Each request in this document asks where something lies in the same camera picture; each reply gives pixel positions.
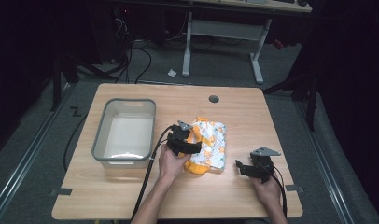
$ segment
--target gray carpet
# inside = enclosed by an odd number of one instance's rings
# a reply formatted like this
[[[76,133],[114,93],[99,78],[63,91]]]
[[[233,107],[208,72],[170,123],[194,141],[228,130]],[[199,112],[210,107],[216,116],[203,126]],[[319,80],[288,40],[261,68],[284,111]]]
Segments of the gray carpet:
[[[195,43],[190,77],[180,76],[184,48],[180,41],[170,42],[171,45],[163,48],[149,44],[144,50],[151,55],[151,66],[141,76],[139,82],[266,89],[286,78],[290,66],[301,49],[301,46],[280,50],[271,45],[264,46],[260,55],[260,67],[265,83],[257,85],[248,58],[248,53],[251,52],[254,43],[245,42],[232,45],[234,42],[226,44],[227,41],[230,40],[222,39],[220,42],[214,43],[211,48],[208,48],[210,43]],[[147,67],[148,62],[149,58],[145,52],[138,49],[133,50],[129,66],[131,83]],[[111,66],[114,65],[104,64],[100,67],[109,69]],[[176,77],[167,76],[170,69],[177,71]],[[51,217],[51,211],[56,199],[55,190],[60,187],[64,178],[64,150],[73,130],[87,114],[97,86],[102,82],[107,81],[95,76],[82,76],[80,82],[73,87],[73,92],[67,97],[59,113],[56,114],[33,165],[22,180],[5,213],[1,216],[0,223],[94,223],[94,220],[54,220]],[[0,153],[0,192],[31,145],[43,121],[49,115],[51,92],[52,88],[49,84],[42,97],[23,116],[20,127]],[[290,218],[289,223],[342,223],[330,197],[329,189],[326,187],[326,181],[317,165],[316,154],[313,150],[315,143],[310,137],[307,127],[303,124],[303,117],[299,110],[301,104],[292,102],[288,93],[289,91],[278,91],[266,95],[266,100],[282,148],[285,150],[294,182],[301,189],[299,195],[303,215],[298,218]],[[324,155],[328,159],[330,169],[350,208],[353,221],[356,223],[379,223],[379,216],[369,203],[367,195],[340,150],[320,98],[317,98],[317,103],[316,132],[312,134],[316,136],[317,143],[322,147]],[[74,116],[75,108],[80,116]],[[70,161],[81,128],[82,126],[69,145],[67,162]],[[265,221],[252,219],[240,220],[240,223],[256,224],[265,223]]]

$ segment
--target electronic equipment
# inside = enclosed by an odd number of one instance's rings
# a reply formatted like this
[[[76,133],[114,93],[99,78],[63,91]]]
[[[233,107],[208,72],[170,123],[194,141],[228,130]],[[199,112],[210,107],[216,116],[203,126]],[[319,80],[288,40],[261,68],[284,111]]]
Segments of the electronic equipment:
[[[167,135],[166,145],[172,149],[175,155],[179,152],[186,154],[199,153],[202,149],[202,142],[195,144],[188,143],[186,139],[190,136],[191,125],[178,120],[178,125],[172,125],[172,132]]]
[[[274,174],[274,163],[271,156],[280,156],[279,152],[273,151],[267,147],[260,147],[250,153],[252,166],[243,165],[236,161],[236,167],[239,168],[241,175],[254,178],[260,178],[262,183],[269,180],[269,176]]]

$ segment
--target desk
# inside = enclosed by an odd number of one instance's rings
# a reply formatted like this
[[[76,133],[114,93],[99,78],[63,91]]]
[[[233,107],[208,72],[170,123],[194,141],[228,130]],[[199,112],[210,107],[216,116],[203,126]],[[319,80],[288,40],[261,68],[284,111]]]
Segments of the desk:
[[[192,0],[193,2],[211,3],[218,5],[238,6],[238,7],[250,7],[250,8],[262,8],[268,10],[288,10],[293,12],[311,12],[312,9],[309,5],[301,7],[298,4],[282,3],[272,0],[265,0],[265,3],[254,4],[241,0]],[[250,61],[253,67],[254,76],[258,84],[263,83],[262,73],[260,71],[259,56],[262,46],[265,42],[265,38],[268,34],[272,20],[266,20],[263,26],[260,25],[244,25],[229,22],[220,21],[204,21],[193,20],[192,13],[189,13],[188,25],[187,25],[187,45],[184,52],[183,60],[183,77],[190,75],[190,41],[192,35],[211,35],[218,37],[238,38],[246,40],[258,41],[258,45],[255,48],[254,53],[250,53]]]
[[[209,102],[216,95],[218,103]],[[195,175],[183,171],[169,191],[160,218],[267,217],[248,177],[240,175],[235,160],[251,164],[249,153],[269,147],[282,153],[274,165],[286,185],[293,180],[263,93],[254,88],[102,84],[94,97],[62,188],[53,207],[56,219],[130,219],[146,169],[105,171],[91,147],[105,103],[111,98],[149,98],[157,105],[154,146],[162,131],[178,119],[192,122],[202,116],[226,125],[226,168],[221,174]],[[155,162],[145,197],[158,177]],[[288,216],[302,215],[296,191],[287,192]]]

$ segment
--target black hole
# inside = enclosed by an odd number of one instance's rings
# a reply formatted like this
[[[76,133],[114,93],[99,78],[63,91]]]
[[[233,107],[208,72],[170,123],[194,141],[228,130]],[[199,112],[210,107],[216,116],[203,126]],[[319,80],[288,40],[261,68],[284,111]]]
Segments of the black hole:
[[[211,96],[209,96],[209,101],[210,101],[211,103],[218,103],[219,98],[218,98],[218,96],[216,96],[216,95],[211,95]]]

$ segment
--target wooden table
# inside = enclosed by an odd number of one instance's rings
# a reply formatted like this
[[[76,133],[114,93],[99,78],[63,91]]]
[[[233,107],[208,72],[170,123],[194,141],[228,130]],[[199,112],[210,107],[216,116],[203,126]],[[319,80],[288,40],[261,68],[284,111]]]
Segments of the wooden table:
[[[218,103],[209,102],[216,95]],[[226,168],[221,174],[195,175],[183,170],[170,189],[160,218],[267,217],[248,177],[239,174],[235,160],[251,164],[249,153],[259,147],[279,151],[272,157],[286,185],[290,175],[262,91],[255,88],[102,84],[84,124],[52,215],[56,219],[130,219],[146,169],[105,170],[91,154],[105,103],[111,98],[149,98],[157,105],[154,146],[162,131],[177,120],[191,123],[197,116],[222,122],[226,133]],[[155,162],[146,198],[158,177]],[[288,217],[302,215],[296,191],[287,192]]]

